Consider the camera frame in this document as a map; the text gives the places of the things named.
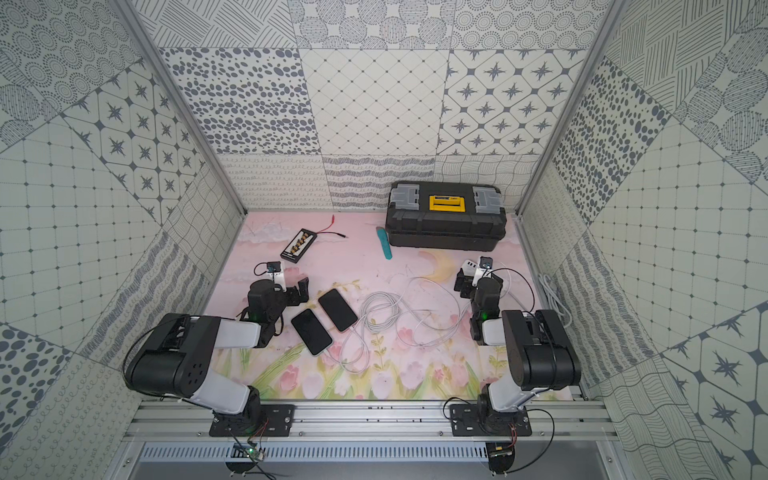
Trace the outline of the phone with green case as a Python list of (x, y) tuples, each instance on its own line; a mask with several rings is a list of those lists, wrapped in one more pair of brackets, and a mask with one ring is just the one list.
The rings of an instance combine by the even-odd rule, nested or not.
[(318, 356), (333, 344), (333, 339), (311, 309), (296, 315), (291, 324), (313, 356)]

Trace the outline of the phone with pink case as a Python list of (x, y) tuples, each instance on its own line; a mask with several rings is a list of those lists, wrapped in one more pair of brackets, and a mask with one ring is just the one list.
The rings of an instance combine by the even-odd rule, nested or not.
[(318, 303), (339, 332), (350, 329), (358, 316), (337, 289), (319, 297)]

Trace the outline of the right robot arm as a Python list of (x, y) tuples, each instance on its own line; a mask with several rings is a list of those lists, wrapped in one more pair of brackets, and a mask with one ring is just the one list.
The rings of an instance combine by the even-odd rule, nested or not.
[(581, 362), (554, 310), (502, 310), (503, 281), (492, 269), (463, 267), (454, 290), (470, 300), (472, 339), (480, 346), (502, 346), (508, 372), (483, 386), (475, 403), (451, 410), (456, 436), (480, 431), (529, 436), (527, 403), (547, 391), (576, 386)]

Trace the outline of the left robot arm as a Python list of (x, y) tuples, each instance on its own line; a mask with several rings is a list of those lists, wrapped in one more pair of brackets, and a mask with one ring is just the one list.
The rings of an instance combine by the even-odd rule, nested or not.
[(264, 422), (258, 390), (211, 367), (221, 349), (261, 349), (284, 328), (284, 310), (309, 300), (309, 279), (284, 287), (251, 284), (237, 319), (170, 313), (129, 348), (122, 373), (127, 387), (152, 397), (175, 397), (211, 410), (214, 426), (251, 431)]

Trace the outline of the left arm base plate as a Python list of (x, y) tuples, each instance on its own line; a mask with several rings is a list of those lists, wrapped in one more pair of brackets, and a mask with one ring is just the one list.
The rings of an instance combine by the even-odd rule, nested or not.
[(296, 406), (266, 404), (247, 407), (240, 414), (214, 413), (209, 435), (230, 437), (288, 437), (293, 425)]

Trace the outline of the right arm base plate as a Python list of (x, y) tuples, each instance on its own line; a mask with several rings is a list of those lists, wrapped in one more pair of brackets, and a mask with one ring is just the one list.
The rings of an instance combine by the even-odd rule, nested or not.
[(487, 406), (452, 403), (446, 413), (454, 437), (510, 437), (515, 432), (520, 437), (532, 435), (528, 414), (524, 411), (497, 412)]

